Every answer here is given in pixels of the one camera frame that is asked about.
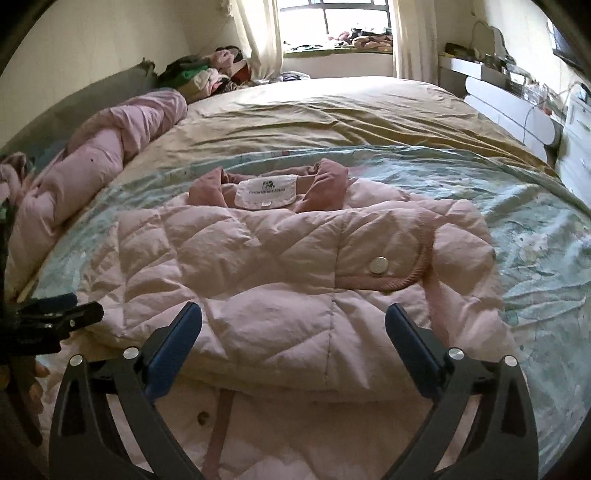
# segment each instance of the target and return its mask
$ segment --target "window sill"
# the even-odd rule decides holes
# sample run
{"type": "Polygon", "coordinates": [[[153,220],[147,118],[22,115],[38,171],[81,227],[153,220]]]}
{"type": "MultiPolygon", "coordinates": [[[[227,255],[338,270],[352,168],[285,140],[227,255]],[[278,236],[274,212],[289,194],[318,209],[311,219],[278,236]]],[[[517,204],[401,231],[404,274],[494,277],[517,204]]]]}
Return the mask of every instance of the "window sill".
{"type": "Polygon", "coordinates": [[[344,54],[344,53],[379,53],[381,55],[392,56],[391,51],[379,51],[375,49],[362,49],[362,48],[315,48],[314,50],[298,50],[298,51],[285,51],[283,57],[285,59],[303,59],[308,57],[327,57],[333,54],[344,54]]]}

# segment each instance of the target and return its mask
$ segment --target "white label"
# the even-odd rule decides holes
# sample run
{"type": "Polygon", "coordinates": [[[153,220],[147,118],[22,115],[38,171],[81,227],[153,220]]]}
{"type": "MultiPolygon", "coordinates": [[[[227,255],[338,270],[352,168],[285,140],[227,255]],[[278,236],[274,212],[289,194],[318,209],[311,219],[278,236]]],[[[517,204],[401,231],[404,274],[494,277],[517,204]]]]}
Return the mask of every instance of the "white label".
{"type": "Polygon", "coordinates": [[[297,175],[278,175],[244,180],[236,189],[237,207],[248,210],[279,208],[295,202],[297,175]]]}

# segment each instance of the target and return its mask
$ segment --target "pink blanket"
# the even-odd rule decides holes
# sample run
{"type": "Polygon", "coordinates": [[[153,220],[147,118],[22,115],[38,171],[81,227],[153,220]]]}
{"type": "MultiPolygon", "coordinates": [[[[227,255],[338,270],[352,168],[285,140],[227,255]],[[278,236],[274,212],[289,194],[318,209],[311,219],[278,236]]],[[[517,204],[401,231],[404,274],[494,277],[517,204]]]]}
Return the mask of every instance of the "pink blanket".
{"type": "Polygon", "coordinates": [[[8,243],[8,299],[41,266],[63,233],[64,223],[150,141],[186,115],[187,103],[180,93],[157,90],[94,114],[74,132],[20,205],[8,243]]]}

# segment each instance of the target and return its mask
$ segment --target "white wall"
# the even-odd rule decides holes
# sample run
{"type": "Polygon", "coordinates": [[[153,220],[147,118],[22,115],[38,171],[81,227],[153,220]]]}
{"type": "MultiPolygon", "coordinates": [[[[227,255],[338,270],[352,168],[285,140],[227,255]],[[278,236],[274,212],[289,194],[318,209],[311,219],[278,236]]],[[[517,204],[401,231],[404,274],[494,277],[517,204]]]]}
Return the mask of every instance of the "white wall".
{"type": "Polygon", "coordinates": [[[503,32],[507,51],[517,65],[559,93],[579,79],[552,53],[548,18],[531,0],[473,0],[478,18],[503,32]]]}
{"type": "Polygon", "coordinates": [[[326,57],[284,58],[283,71],[295,70],[312,78],[394,75],[391,55],[381,53],[339,53],[326,57]]]}
{"type": "Polygon", "coordinates": [[[169,0],[57,0],[0,76],[0,145],[69,94],[143,57],[162,71],[188,53],[169,0]]]}
{"type": "Polygon", "coordinates": [[[226,14],[226,0],[170,1],[179,11],[191,54],[208,54],[218,47],[238,45],[236,25],[226,14]]]}
{"type": "Polygon", "coordinates": [[[444,51],[448,42],[470,46],[476,20],[472,15],[472,0],[435,0],[435,19],[437,51],[444,51]]]}

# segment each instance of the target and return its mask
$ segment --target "quilted jacket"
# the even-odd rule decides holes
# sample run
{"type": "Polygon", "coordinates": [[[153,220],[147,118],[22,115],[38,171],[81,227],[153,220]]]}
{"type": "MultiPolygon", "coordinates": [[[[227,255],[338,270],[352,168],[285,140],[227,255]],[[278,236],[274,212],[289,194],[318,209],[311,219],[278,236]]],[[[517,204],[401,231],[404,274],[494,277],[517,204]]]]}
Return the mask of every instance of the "quilted jacket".
{"type": "Polygon", "coordinates": [[[387,307],[499,361],[514,344],[497,282],[470,202],[323,160],[263,179],[218,168],[163,207],[121,214],[79,293],[105,308],[85,335],[116,348],[141,346],[188,300],[201,306],[158,407],[208,478],[362,480],[388,470],[430,407],[385,333],[387,307]],[[258,205],[261,188],[277,196],[258,205]]]}

